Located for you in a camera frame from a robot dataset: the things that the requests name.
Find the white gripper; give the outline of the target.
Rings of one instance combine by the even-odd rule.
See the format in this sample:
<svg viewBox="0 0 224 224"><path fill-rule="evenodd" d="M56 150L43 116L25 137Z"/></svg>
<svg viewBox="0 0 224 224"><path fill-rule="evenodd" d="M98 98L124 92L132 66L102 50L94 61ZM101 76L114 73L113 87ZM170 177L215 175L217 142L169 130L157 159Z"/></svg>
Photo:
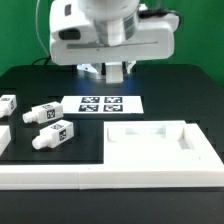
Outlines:
<svg viewBox="0 0 224 224"><path fill-rule="evenodd" d="M90 77L100 80L100 63L126 61L130 74L135 61L170 57L180 16L140 0L54 0L49 25L52 61L91 64Z"/></svg>

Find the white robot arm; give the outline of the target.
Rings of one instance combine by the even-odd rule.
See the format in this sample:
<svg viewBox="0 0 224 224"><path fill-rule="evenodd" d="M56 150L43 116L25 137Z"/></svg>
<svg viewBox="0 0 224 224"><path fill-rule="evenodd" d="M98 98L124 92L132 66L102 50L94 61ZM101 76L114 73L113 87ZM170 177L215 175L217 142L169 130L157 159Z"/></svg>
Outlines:
<svg viewBox="0 0 224 224"><path fill-rule="evenodd" d="M112 84L138 61L169 58L180 16L140 0L54 0L49 25L54 63Z"/></svg>

